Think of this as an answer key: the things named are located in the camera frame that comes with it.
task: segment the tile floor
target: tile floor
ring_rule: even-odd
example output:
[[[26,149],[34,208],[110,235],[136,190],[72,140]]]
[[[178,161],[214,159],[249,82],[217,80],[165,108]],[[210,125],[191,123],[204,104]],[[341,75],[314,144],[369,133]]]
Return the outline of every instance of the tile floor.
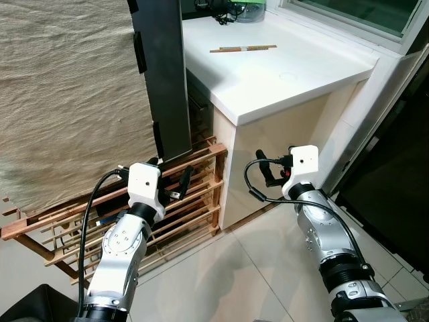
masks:
[[[394,302],[428,296],[419,272],[399,262],[351,218],[344,220]],[[75,299],[76,287],[15,241],[0,241],[0,314],[42,282]],[[293,207],[280,205],[225,231],[139,279],[133,322],[332,322],[327,292]]]

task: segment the black cable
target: black cable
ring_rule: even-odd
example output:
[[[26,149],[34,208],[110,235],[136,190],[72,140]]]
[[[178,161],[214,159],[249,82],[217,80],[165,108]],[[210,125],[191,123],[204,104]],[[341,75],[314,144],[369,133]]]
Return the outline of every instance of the black cable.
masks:
[[[344,228],[347,236],[349,237],[355,251],[356,251],[356,255],[359,259],[359,261],[361,262],[362,265],[367,264],[365,262],[365,259],[362,255],[361,249],[359,248],[359,246],[357,245],[356,239],[353,236],[353,233],[351,232],[349,226],[347,226],[347,224],[344,222],[343,218],[340,217],[340,215],[338,213],[336,213],[334,211],[334,209],[331,209],[327,206],[321,205],[320,203],[314,203],[312,201],[302,201],[302,200],[277,200],[277,199],[271,199],[271,198],[267,198],[265,195],[263,195],[261,192],[259,192],[257,189],[255,189],[255,187],[253,187],[249,181],[249,177],[247,175],[247,171],[249,170],[249,168],[255,164],[255,163],[261,163],[261,162],[271,162],[274,164],[282,164],[281,160],[274,160],[274,159],[257,159],[257,160],[253,160],[250,161],[245,169],[244,169],[244,180],[246,182],[246,185],[249,187],[249,190],[251,192],[251,194],[256,197],[257,199],[261,200],[261,201],[268,201],[270,203],[293,203],[296,205],[307,205],[307,206],[313,206],[313,207],[318,207],[321,208],[322,210],[327,211],[328,213],[330,213],[336,220],[339,221],[339,223],[342,225],[342,227]]]
[[[213,2],[214,0],[211,1],[210,4],[210,8],[213,10]],[[244,8],[241,9],[241,11],[239,12],[237,10],[237,4],[235,2],[232,2],[231,0],[228,0],[227,3],[233,3],[234,4],[234,10],[235,10],[235,14],[232,14],[231,12],[229,12],[229,8],[228,6],[225,6],[225,11],[221,12],[221,13],[216,13],[213,15],[213,18],[219,22],[220,25],[227,25],[229,22],[236,22],[237,18],[239,15],[241,15],[242,13],[244,13],[247,9],[247,3],[245,4]],[[228,13],[231,14],[231,16],[234,16],[234,19],[231,19],[228,17]]]
[[[84,256],[85,256],[85,241],[86,241],[86,227],[88,226],[88,218],[89,218],[89,212],[91,210],[91,207],[93,205],[94,197],[97,193],[97,191],[100,189],[100,186],[103,184],[103,182],[106,181],[106,179],[110,176],[114,176],[116,174],[119,174],[120,170],[115,169],[108,173],[106,173],[100,181],[95,185],[93,192],[91,193],[91,196],[89,197],[88,204],[86,205],[85,214],[83,215],[82,220],[82,235],[80,237],[80,249],[79,249],[79,259],[78,259],[78,278],[79,278],[79,304],[78,304],[78,314],[77,317],[82,317],[83,315],[83,304],[85,299],[84,294]]]

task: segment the black fabric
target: black fabric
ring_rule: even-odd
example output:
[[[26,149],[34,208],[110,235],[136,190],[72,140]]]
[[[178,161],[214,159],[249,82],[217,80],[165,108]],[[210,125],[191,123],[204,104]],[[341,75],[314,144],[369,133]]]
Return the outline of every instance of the black fabric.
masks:
[[[0,322],[32,317],[41,322],[70,322],[77,311],[77,303],[47,284],[42,284],[7,310]]]

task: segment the black panel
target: black panel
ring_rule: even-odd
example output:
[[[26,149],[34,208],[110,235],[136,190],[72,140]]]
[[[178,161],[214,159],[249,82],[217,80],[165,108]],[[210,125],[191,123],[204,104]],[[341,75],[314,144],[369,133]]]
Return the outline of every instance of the black panel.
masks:
[[[152,118],[166,161],[191,150],[180,2],[137,0],[137,5],[134,30],[141,32]]]
[[[415,94],[401,98],[405,106],[392,109],[397,117],[336,200],[375,239],[424,274],[429,273],[428,89],[426,77]]]

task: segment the green object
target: green object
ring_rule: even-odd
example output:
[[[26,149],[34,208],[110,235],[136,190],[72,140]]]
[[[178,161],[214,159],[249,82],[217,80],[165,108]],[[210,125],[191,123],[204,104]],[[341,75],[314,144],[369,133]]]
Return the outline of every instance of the green object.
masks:
[[[242,3],[259,3],[265,5],[265,0],[230,0],[231,2],[242,2]]]

